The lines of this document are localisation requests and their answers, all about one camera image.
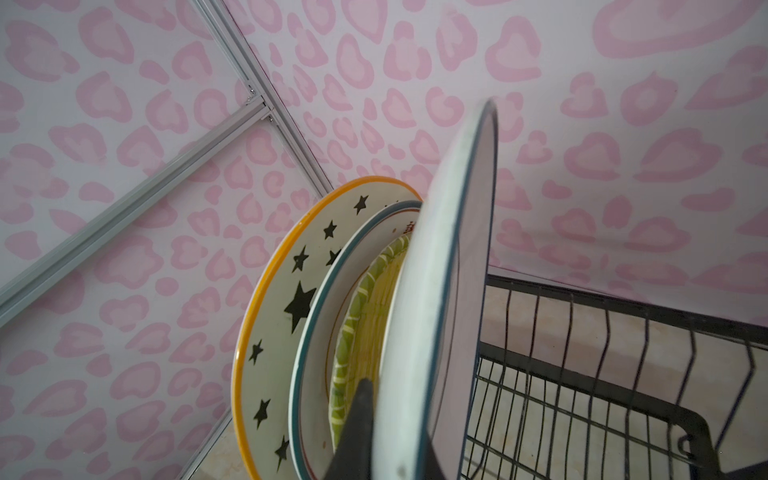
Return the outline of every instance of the floor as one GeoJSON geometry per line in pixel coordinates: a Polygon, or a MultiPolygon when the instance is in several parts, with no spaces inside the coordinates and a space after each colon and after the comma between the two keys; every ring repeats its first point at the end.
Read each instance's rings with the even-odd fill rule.
{"type": "MultiPolygon", "coordinates": [[[[489,287],[485,298],[482,341],[502,348],[506,346],[525,355],[532,352],[534,358],[559,366],[563,359],[571,306],[559,300],[540,300],[537,332],[531,350],[531,320],[535,307],[535,296],[513,292],[508,298],[507,290],[489,287]],[[508,300],[510,314],[507,326],[508,300]],[[505,331],[508,331],[506,342],[505,331]]],[[[644,345],[645,322],[641,318],[617,313],[612,313],[608,322],[611,337],[600,378],[631,389],[644,345]]],[[[603,310],[574,305],[566,368],[594,376],[606,343],[606,333],[603,310]]],[[[749,364],[744,345],[699,334],[695,336],[695,341],[696,361],[681,404],[702,414],[714,439],[725,423],[749,364]]],[[[638,391],[674,403],[690,360],[690,346],[687,331],[650,323],[649,343],[638,378],[638,391]]],[[[768,425],[768,409],[762,407],[764,399],[768,398],[768,353],[754,349],[753,354],[757,371],[720,450],[721,467],[725,472],[764,461],[768,456],[768,429],[763,428],[768,425]]],[[[661,447],[667,444],[666,423],[647,419],[645,415],[635,412],[627,417],[626,410],[621,408],[613,407],[609,411],[607,403],[597,399],[593,401],[592,418],[601,419],[598,423],[608,425],[614,433],[605,434],[605,429],[593,426],[589,429],[591,440],[587,442],[584,440],[587,423],[569,422],[567,415],[553,419],[554,409],[541,406],[542,403],[555,405],[555,384],[547,383],[545,396],[543,380],[532,377],[530,384],[526,385],[525,372],[514,373],[516,371],[507,369],[502,378],[500,366],[496,368],[486,361],[481,364],[480,374],[486,380],[478,382],[468,433],[472,434],[474,426],[475,437],[487,440],[497,453],[513,456],[517,450],[518,458],[529,468],[519,469],[515,475],[511,463],[502,460],[501,456],[488,452],[483,454],[482,448],[472,449],[468,444],[464,470],[468,476],[477,470],[475,478],[478,480],[534,478],[532,472],[545,474],[549,470],[552,478],[620,478],[624,471],[625,441],[615,432],[623,432],[625,422],[629,423],[632,436],[661,447]],[[533,400],[529,403],[528,414],[522,423],[523,431],[519,432],[519,419],[524,408],[519,393],[525,392],[526,388],[529,398],[539,402],[533,400]],[[496,413],[492,415],[494,401],[496,413]],[[554,433],[555,441],[551,448],[552,460],[548,462],[550,432],[554,433]]],[[[557,404],[584,417],[588,415],[588,396],[584,394],[562,389],[557,404]]],[[[681,430],[675,429],[671,436],[676,439],[681,434],[681,430]]],[[[675,461],[670,467],[667,456],[657,450],[651,451],[630,442],[629,452],[632,478],[669,478],[669,468],[672,468],[675,478],[688,478],[686,464],[675,461]]],[[[248,478],[237,449],[233,424],[230,423],[191,479],[248,478]]]]}

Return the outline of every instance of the wire rack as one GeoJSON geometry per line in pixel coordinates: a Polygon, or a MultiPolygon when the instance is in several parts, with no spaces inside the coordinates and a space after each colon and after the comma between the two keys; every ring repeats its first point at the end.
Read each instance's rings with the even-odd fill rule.
{"type": "Polygon", "coordinates": [[[495,339],[503,344],[480,343],[461,478],[768,478],[768,434],[760,433],[768,415],[755,407],[768,389],[754,382],[768,366],[768,329],[521,280],[486,283],[507,297],[503,339],[495,339]],[[523,300],[527,312],[515,307],[523,300]],[[574,321],[574,309],[591,310],[592,323],[574,321]],[[555,310],[563,318],[553,319],[555,310]],[[528,345],[511,344],[521,336],[528,345]],[[595,350],[591,371],[579,358],[585,338],[595,350]],[[667,343],[654,345],[659,338],[667,343]],[[642,347],[620,362],[615,350],[627,342],[642,347]],[[671,371],[659,366],[674,363],[671,353],[685,358],[679,374],[654,376],[671,371]]]}

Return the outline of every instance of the ceramic plate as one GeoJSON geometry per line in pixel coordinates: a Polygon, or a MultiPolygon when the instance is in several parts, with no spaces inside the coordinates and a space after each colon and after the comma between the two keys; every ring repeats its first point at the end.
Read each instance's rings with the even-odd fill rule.
{"type": "Polygon", "coordinates": [[[373,480],[422,478],[427,441],[445,477],[458,477],[485,292],[497,123],[492,102],[467,116],[413,232],[379,370],[373,480]]]}
{"type": "Polygon", "coordinates": [[[251,478],[296,478],[289,459],[290,377],[305,318],[335,257],[384,206],[418,199],[392,178],[349,182],[318,202],[266,265],[243,318],[232,372],[232,415],[251,478]]]}
{"type": "Polygon", "coordinates": [[[420,201],[401,201],[371,217],[349,239],[317,290],[296,354],[290,388],[290,448],[302,480],[322,478],[333,458],[329,384],[336,336],[350,300],[371,262],[393,240],[413,228],[420,207],[420,201]]]}

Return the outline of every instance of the wallpaper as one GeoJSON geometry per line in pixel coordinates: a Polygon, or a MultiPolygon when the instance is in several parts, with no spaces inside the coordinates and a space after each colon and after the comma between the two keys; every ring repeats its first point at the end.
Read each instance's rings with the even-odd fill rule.
{"type": "Polygon", "coordinates": [[[0,478],[176,478],[229,405],[264,265],[315,202],[264,121],[9,323],[0,478]]]}
{"type": "Polygon", "coordinates": [[[491,264],[768,325],[761,0],[228,0],[334,185],[498,105],[491,264]]]}
{"type": "Polygon", "coordinates": [[[6,0],[0,52],[0,286],[246,99],[188,0],[6,0]]]}

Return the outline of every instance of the plate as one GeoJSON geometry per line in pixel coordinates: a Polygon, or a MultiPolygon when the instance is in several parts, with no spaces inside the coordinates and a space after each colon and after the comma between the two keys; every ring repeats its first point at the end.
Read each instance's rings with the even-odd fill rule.
{"type": "Polygon", "coordinates": [[[497,137],[489,101],[466,118],[419,215],[385,334],[373,480],[423,478],[427,442],[445,477],[458,477],[485,292],[497,137]]]}
{"type": "Polygon", "coordinates": [[[314,294],[349,238],[384,206],[404,200],[419,195],[399,180],[349,182],[304,215],[266,265],[243,318],[232,372],[232,416],[251,478],[296,478],[288,395],[314,294]]]}
{"type": "Polygon", "coordinates": [[[363,224],[336,258],[316,293],[296,354],[290,387],[290,448],[299,478],[322,478],[333,458],[328,423],[336,338],[359,280],[393,240],[409,232],[421,202],[389,205],[363,224]]]}

